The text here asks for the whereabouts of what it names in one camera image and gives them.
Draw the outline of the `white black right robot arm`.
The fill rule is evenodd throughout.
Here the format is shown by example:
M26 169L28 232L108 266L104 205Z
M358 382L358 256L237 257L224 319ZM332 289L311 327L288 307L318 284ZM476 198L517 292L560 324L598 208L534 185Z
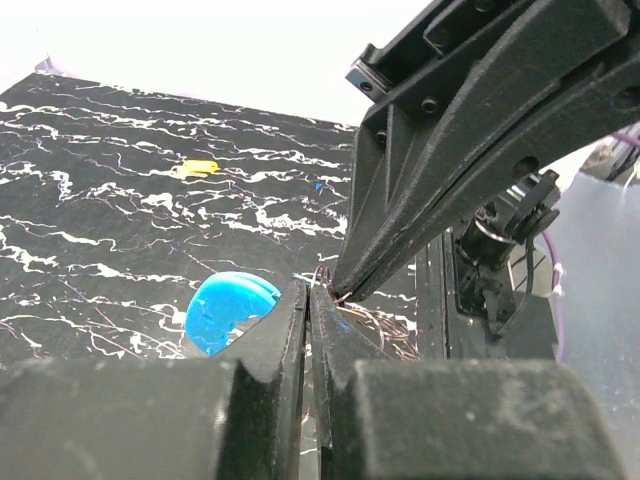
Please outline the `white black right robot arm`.
M347 78L371 107L333 292L369 297L451 231L458 308L502 337L511 252L557 217L550 164L639 118L638 3L434 1Z

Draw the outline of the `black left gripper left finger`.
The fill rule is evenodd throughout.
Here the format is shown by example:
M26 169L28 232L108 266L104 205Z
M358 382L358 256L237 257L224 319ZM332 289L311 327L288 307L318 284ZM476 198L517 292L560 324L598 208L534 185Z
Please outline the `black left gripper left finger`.
M294 479L306 288L219 354L29 360L1 376L5 479Z

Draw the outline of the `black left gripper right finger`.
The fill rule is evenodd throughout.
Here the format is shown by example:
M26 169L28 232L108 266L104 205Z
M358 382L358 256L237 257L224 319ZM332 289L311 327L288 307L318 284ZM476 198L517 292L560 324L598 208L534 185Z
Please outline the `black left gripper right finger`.
M621 479L589 392L539 360L389 358L309 294L324 479Z

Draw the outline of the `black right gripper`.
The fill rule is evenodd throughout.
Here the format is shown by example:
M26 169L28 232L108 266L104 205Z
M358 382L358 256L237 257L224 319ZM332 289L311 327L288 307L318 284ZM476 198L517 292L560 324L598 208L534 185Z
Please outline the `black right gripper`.
M338 295L369 297L531 173L639 119L634 1L433 1L346 79L356 132Z

